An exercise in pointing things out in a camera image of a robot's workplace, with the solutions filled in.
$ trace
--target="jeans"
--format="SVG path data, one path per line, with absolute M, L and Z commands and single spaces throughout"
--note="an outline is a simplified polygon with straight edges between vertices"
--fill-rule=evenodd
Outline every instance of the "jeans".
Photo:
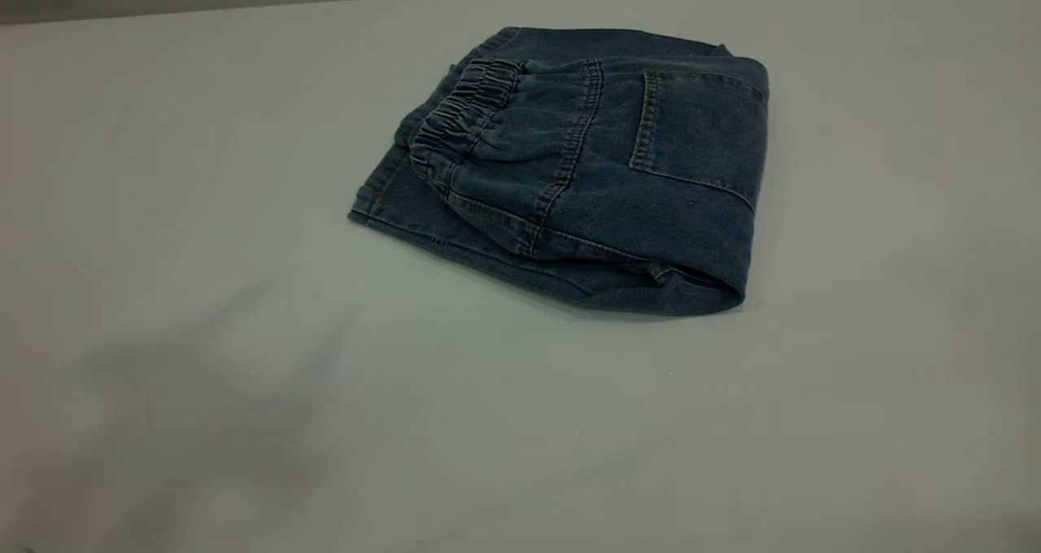
M 405 117 L 350 219 L 590 307 L 744 300 L 766 70 L 629 30 L 507 28 Z

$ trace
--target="seam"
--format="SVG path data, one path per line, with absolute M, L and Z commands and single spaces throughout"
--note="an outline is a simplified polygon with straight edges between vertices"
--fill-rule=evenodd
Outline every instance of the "seam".
M 393 164 L 393 167 L 390 169 L 390 173 L 387 175 L 387 178 L 383 179 L 383 184 L 380 185 L 380 188 L 376 190 L 373 193 L 373 198 L 369 200 L 369 207 L 365 208 L 365 223 L 362 224 L 363 226 L 369 225 L 369 219 L 370 217 L 372 217 L 371 213 L 373 211 L 373 208 L 376 207 L 376 201 L 379 201 L 380 198 L 383 197 L 383 191 L 386 190 L 387 185 L 390 184 L 390 179 L 393 179 L 393 176 L 398 174 L 398 169 L 401 168 L 401 164 L 406 159 L 406 157 L 409 157 L 409 155 L 405 154 L 398 157 L 398 161 Z
M 516 216 L 515 213 L 511 213 L 511 212 L 506 211 L 505 209 L 502 209 L 502 208 L 497 207 L 494 205 L 490 205 L 490 204 L 484 203 L 483 201 L 478 201 L 476 199 L 468 198 L 468 197 L 466 197 L 464 195 L 459 194 L 458 192 L 455 192 L 455 191 L 451 190 L 451 187 L 449 188 L 449 194 L 451 196 L 457 198 L 457 199 L 465 201 L 468 204 L 477 205 L 479 207 L 483 207 L 483 208 L 485 208 L 485 209 L 487 209 L 489 211 L 498 212 L 498 213 L 501 213 L 503 216 L 508 216 L 510 219 L 516 220 L 516 222 L 519 222 L 519 223 L 524 224 L 526 227 L 532 225 L 531 222 L 529 222 L 528 220 L 525 220 L 524 217 Z M 547 232 L 551 232 L 555 236 L 560 236 L 560 237 L 563 237 L 563 238 L 566 238 L 566 240 L 570 240 L 570 241 L 577 242 L 579 244 L 584 244 L 586 246 L 591 246 L 593 248 L 602 249 L 604 251 L 610 252 L 611 254 L 617 254 L 618 256 L 625 256 L 626 258 L 631 258 L 633 260 L 639 260 L 641 262 L 654 262 L 654 260 L 652 260 L 651 258 L 644 258 L 643 256 L 637 256 L 635 254 L 626 252 L 625 250 L 618 250 L 616 248 L 611 248 L 610 246 L 607 246 L 605 244 L 600 244 L 599 242 L 593 242 L 591 240 L 587 240 L 587 238 L 584 238 L 582 236 L 577 236 L 576 234 L 569 234 L 567 232 L 562 232 L 562 231 L 557 230 L 555 228 L 547 228 L 547 227 L 543 226 L 542 230 L 547 231 Z
M 462 245 L 458 245 L 458 244 L 453 243 L 453 242 L 442 241 L 440 238 L 432 236 L 431 234 L 426 234 L 426 233 L 423 233 L 423 232 L 417 232 L 415 230 L 411 230 L 409 228 L 405 228 L 405 227 L 399 226 L 398 224 L 391 224 L 390 222 L 387 222 L 387 221 L 384 221 L 384 220 L 380 220 L 380 219 L 378 219 L 378 217 L 369 217 L 367 215 L 365 215 L 365 223 L 362 224 L 362 225 L 363 226 L 367 226 L 369 225 L 369 220 L 372 220 L 373 222 L 375 222 L 377 224 L 383 224 L 384 226 L 389 226 L 389 227 L 391 227 L 391 228 L 393 228 L 396 230 L 401 230 L 403 232 L 407 232 L 409 234 L 423 237 L 425 240 L 428 240 L 430 242 L 439 244 L 441 246 L 450 246 L 452 248 L 458 248 L 459 250 L 465 250 L 466 252 L 469 252 L 472 254 L 477 254 L 478 256 L 487 258 L 489 260 L 494 260 L 496 262 L 498 262 L 500 265 L 506 265 L 507 267 L 510 267 L 511 269 L 517 269 L 517 270 L 524 271 L 526 273 L 533 273 L 533 274 L 536 274 L 536 275 L 540 275 L 540 276 L 544 276 L 544 277 L 550 277 L 550 278 L 553 278 L 553 279 L 557 279 L 560 282 L 563 282 L 563 283 L 569 284 L 570 286 L 574 286 L 576 290 L 580 291 L 582 294 L 584 294 L 584 295 L 586 295 L 588 297 L 592 297 L 592 292 L 591 291 L 589 291 L 589 290 L 587 290 L 587 288 L 585 288 L 583 286 L 580 286 L 576 282 L 573 282 L 573 281 L 570 281 L 568 279 L 565 279 L 564 277 L 561 277 L 559 275 L 554 275 L 554 274 L 551 274 L 551 273 L 543 273 L 541 271 L 536 271 L 534 269 L 529 269 L 527 267 L 518 267 L 516 265 L 511 265 L 511 263 L 509 263 L 509 262 L 507 262 L 505 260 L 502 260 L 500 258 L 496 258 L 494 256 L 491 256 L 491 255 L 489 255 L 487 253 L 481 252 L 480 250 L 474 250 L 473 248 L 469 248 L 469 247 L 466 247 L 466 246 L 462 246 Z
M 759 100 L 762 101 L 763 103 L 767 101 L 764 91 L 754 85 L 754 83 L 748 83 L 744 79 L 741 79 L 739 77 L 734 77 L 732 75 L 721 74 L 720 72 L 683 72 L 683 71 L 666 70 L 666 71 L 655 71 L 653 72 L 653 74 L 655 76 L 669 75 L 676 77 L 708 77 L 708 78 L 718 77 L 720 79 L 727 79 L 733 81 L 734 83 L 738 83 L 738 85 L 745 89 L 746 91 L 752 91 L 753 93 L 755 93 L 756 97 L 758 97 Z
M 677 181 L 686 181 L 687 183 L 697 183 L 697 185 L 704 185 L 706 187 L 712 187 L 714 190 L 727 192 L 728 194 L 732 194 L 733 196 L 739 197 L 741 201 L 744 202 L 744 205 L 748 206 L 748 209 L 751 209 L 753 212 L 756 211 L 756 206 L 752 203 L 752 201 L 750 201 L 748 198 L 745 197 L 743 194 L 741 194 L 739 191 L 736 191 L 732 186 L 729 186 L 729 183 L 727 183 L 726 181 L 721 181 L 719 179 L 712 179 L 711 177 L 704 177 L 704 178 L 678 177 L 676 175 L 668 175 L 667 173 L 662 173 L 659 171 L 655 171 L 653 169 L 644 169 L 644 168 L 640 168 L 639 171 L 641 173 L 649 173 L 651 175 L 657 175 L 659 177 L 668 177 L 669 179 L 677 179 Z
M 633 169 L 644 170 L 651 157 L 651 146 L 654 142 L 655 129 L 658 127 L 659 81 L 657 72 L 643 72 L 643 110 L 640 112 L 633 156 L 629 159 L 629 167 Z
M 588 85 L 582 114 L 579 115 L 579 119 L 568 133 L 560 167 L 557 168 L 553 182 L 550 183 L 550 186 L 545 191 L 542 191 L 542 194 L 539 195 L 538 200 L 535 202 L 535 211 L 531 218 L 534 230 L 527 230 L 525 234 L 522 234 L 520 253 L 525 256 L 532 255 L 539 231 L 541 231 L 550 216 L 550 209 L 557 201 L 557 198 L 560 197 L 560 194 L 572 182 L 579 154 L 582 152 L 582 147 L 585 144 L 586 132 L 589 130 L 589 124 L 592 124 L 592 119 L 596 116 L 596 108 L 600 105 L 600 96 L 604 85 L 604 73 L 600 68 L 600 59 L 592 59 L 586 65 L 586 75 Z

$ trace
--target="denim pants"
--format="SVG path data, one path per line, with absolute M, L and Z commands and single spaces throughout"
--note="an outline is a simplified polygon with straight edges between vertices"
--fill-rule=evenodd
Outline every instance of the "denim pants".
M 507 28 L 405 117 L 349 217 L 581 305 L 721 311 L 744 300 L 767 98 L 722 46 Z

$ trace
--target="elastic waistband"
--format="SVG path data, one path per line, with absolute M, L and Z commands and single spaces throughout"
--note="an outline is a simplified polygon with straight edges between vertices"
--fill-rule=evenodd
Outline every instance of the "elastic waistband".
M 516 91 L 522 72 L 524 64 L 516 61 L 475 59 L 466 65 L 451 93 L 409 139 L 415 172 L 432 185 L 448 188 L 448 177 L 438 175 L 447 172 L 446 166 L 432 165 L 431 157 L 442 150 L 469 152 L 491 117 Z

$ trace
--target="folded jeans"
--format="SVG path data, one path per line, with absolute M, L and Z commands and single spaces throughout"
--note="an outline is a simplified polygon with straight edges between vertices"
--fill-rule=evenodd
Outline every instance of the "folded jeans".
M 629 30 L 507 28 L 405 117 L 349 217 L 567 301 L 744 300 L 765 68 Z

